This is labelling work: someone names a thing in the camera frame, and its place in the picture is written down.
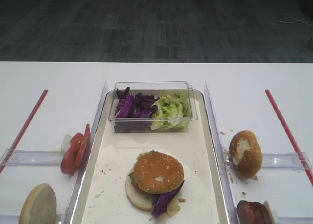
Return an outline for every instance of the white tray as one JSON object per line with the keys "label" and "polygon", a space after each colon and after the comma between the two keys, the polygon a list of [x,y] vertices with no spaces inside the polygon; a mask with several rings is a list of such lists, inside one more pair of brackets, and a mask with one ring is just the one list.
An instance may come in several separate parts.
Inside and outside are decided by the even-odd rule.
{"label": "white tray", "polygon": [[[194,91],[198,120],[188,132],[116,134],[108,121],[112,91],[108,93],[96,133],[72,223],[227,223],[222,189],[212,146],[203,95]],[[135,208],[125,193],[125,176],[139,153],[166,152],[184,167],[181,210],[148,221],[149,212]]]}

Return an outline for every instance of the plastic container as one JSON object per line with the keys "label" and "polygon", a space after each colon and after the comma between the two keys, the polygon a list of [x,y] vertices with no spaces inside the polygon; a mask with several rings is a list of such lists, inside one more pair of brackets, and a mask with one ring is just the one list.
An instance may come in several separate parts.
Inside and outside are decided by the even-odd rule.
{"label": "plastic container", "polygon": [[[134,97],[138,93],[143,95],[153,95],[155,98],[161,97],[163,94],[181,93],[186,98],[184,109],[187,113],[183,117],[165,117],[165,118],[116,118],[116,109],[119,99],[117,97],[118,90],[130,88],[129,93]],[[182,132],[188,131],[190,121],[197,120],[197,112],[193,97],[193,89],[185,81],[175,82],[118,82],[115,84],[112,104],[109,112],[109,121],[111,122],[113,131],[116,133],[129,132]]]}

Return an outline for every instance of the white cable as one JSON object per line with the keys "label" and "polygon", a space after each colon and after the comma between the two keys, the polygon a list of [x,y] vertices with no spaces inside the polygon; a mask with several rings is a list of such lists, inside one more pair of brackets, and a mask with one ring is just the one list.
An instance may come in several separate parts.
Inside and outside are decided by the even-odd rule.
{"label": "white cable", "polygon": [[281,20],[276,20],[277,22],[281,22],[281,23],[296,23],[296,22],[301,22],[307,26],[309,26],[310,28],[313,28],[313,25],[305,22],[304,20],[302,20],[301,18],[297,17],[296,15],[294,14],[283,14],[283,15],[274,15],[274,16],[294,16],[295,18],[293,17],[284,17],[282,18]]}

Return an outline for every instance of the bottom bun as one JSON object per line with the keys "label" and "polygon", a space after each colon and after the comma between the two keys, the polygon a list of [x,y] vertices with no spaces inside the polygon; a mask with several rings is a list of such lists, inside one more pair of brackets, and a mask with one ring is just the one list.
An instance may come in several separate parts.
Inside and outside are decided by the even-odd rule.
{"label": "bottom bun", "polygon": [[142,210],[147,210],[147,211],[153,210],[153,203],[155,202],[156,196],[137,191],[132,185],[132,180],[130,179],[129,176],[126,176],[125,189],[126,189],[126,194],[130,202],[134,206]]}
{"label": "bottom bun", "polygon": [[22,207],[19,224],[55,224],[55,193],[49,184],[36,186]]}

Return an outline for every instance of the hamburger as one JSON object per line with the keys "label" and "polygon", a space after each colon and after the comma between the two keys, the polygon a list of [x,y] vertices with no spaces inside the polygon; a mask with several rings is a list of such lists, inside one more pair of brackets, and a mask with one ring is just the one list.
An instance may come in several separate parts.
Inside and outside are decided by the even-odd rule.
{"label": "hamburger", "polygon": [[242,179],[254,178],[261,169],[263,154],[253,132],[245,130],[235,134],[229,152],[234,169]]}
{"label": "hamburger", "polygon": [[142,210],[152,211],[157,218],[167,212],[173,216],[180,210],[173,198],[184,183],[182,164],[172,156],[149,151],[140,154],[126,176],[126,194],[130,202]]}

